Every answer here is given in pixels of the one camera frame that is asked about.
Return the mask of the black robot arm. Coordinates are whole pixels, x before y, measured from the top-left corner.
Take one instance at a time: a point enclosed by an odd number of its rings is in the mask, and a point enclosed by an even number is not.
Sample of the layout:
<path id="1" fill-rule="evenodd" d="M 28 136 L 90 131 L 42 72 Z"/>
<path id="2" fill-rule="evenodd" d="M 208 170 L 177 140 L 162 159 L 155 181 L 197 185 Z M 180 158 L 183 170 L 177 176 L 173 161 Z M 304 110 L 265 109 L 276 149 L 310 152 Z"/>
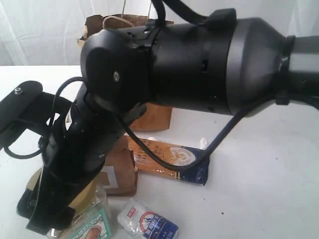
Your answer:
<path id="1" fill-rule="evenodd" d="M 23 91 L 23 114 L 45 114 L 39 142 L 43 167 L 33 190 L 17 206 L 27 228 L 45 235 L 70 226 L 73 199 L 97 176 L 105 156 L 143 112 L 146 103 L 218 114 L 232 119 L 201 158 L 261 105 L 297 101 L 319 106 L 318 70 L 293 70 L 291 57 L 314 50 L 314 37 L 284 37 L 260 18 L 238 19 L 233 8 L 205 17 L 189 11 L 185 24 L 154 24 L 91 35 L 81 52 L 82 86 L 74 102 L 60 91 L 46 95 L 39 82 Z"/>

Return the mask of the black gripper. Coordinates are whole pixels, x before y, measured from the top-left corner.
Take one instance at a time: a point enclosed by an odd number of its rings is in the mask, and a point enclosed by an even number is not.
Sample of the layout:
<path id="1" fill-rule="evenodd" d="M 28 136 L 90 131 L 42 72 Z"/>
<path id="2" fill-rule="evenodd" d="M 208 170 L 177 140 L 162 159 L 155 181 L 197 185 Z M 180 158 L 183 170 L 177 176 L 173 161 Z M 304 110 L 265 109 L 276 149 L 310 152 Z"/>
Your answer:
<path id="1" fill-rule="evenodd" d="M 63 123 L 63 138 L 72 151 L 70 154 L 53 150 L 48 144 L 43 161 L 56 176 L 75 171 L 77 175 L 97 176 L 105 158 L 117 141 L 125 135 L 124 129 L 112 112 L 101 108 L 88 92 L 79 92 Z M 20 198 L 16 212 L 21 217 L 31 217 L 26 228 L 41 235 L 51 229 L 67 229 L 76 210 L 64 201 L 43 199 L 43 172 L 36 171 L 30 178 Z"/>

